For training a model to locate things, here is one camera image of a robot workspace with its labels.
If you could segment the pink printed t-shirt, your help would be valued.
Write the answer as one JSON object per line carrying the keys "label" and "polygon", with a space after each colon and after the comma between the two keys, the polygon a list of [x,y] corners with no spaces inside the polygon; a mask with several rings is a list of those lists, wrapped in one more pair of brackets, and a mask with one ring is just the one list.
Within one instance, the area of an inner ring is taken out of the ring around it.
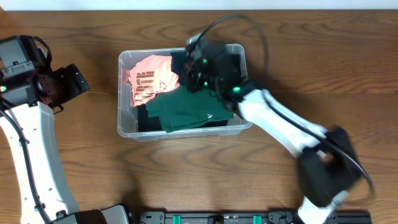
{"label": "pink printed t-shirt", "polygon": [[150,55],[132,68],[124,68],[122,74],[130,86],[127,92],[131,106],[144,105],[159,93],[174,91],[180,86],[178,75],[172,71],[170,55]]}

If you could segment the dark green garment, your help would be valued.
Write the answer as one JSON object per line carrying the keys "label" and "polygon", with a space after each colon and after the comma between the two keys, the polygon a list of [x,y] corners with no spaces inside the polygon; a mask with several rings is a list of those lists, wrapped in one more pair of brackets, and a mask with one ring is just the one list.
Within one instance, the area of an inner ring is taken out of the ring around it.
{"label": "dark green garment", "polygon": [[233,113],[208,90],[191,93],[182,85],[173,91],[157,94],[146,103],[146,109],[149,117],[157,117],[162,129],[168,133],[233,118]]}

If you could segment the clear plastic storage bin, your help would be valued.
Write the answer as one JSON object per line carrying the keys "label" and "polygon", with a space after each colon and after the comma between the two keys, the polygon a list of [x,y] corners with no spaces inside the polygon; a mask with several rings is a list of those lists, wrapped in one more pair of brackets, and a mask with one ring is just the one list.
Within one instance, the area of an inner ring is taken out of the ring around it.
{"label": "clear plastic storage bin", "polygon": [[127,76],[136,63],[151,55],[168,56],[171,52],[183,52],[185,48],[126,50],[118,58],[118,125],[117,130],[124,138],[136,141],[156,141],[158,139],[184,138],[207,135],[235,135],[248,129],[252,123],[234,115],[226,126],[213,128],[183,129],[166,133],[165,131],[140,132],[138,124],[138,110],[131,104],[131,85]]}

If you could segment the black sweater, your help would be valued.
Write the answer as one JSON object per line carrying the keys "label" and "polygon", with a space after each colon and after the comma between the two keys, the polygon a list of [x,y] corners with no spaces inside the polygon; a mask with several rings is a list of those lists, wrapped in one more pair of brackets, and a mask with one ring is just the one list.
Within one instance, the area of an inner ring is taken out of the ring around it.
{"label": "black sweater", "polygon": [[[138,131],[139,132],[149,132],[149,131],[163,131],[159,117],[150,118],[148,111],[146,110],[146,105],[140,105],[137,107],[138,115]],[[226,126],[227,120],[222,121],[209,121],[200,126],[200,128],[212,128],[217,126]]]}

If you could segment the dark navy garment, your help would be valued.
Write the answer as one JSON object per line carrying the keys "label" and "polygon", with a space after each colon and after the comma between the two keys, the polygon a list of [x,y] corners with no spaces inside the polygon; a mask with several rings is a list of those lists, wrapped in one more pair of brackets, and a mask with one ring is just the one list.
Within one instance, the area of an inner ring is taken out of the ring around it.
{"label": "dark navy garment", "polygon": [[179,84],[194,90],[197,87],[198,69],[191,58],[187,57],[186,51],[173,51],[171,71],[178,75]]}

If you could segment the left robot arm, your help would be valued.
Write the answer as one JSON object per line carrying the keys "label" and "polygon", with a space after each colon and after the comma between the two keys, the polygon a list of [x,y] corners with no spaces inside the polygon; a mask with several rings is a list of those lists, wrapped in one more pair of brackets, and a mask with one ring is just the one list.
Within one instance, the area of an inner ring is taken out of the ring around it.
{"label": "left robot arm", "polygon": [[55,114],[90,89],[75,64],[52,70],[52,53],[37,36],[1,40],[1,128],[21,193],[21,223],[129,223],[123,205],[82,211],[63,173]]}

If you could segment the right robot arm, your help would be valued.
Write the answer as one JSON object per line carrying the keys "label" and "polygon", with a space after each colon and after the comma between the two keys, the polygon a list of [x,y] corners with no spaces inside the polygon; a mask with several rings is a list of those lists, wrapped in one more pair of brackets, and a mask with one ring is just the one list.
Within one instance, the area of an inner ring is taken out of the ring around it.
{"label": "right robot arm", "polygon": [[209,89],[228,109],[262,128],[297,160],[301,223],[326,223],[349,189],[367,177],[347,132],[311,123],[279,103],[269,90],[241,76],[222,42],[191,40],[183,68],[191,92]]}

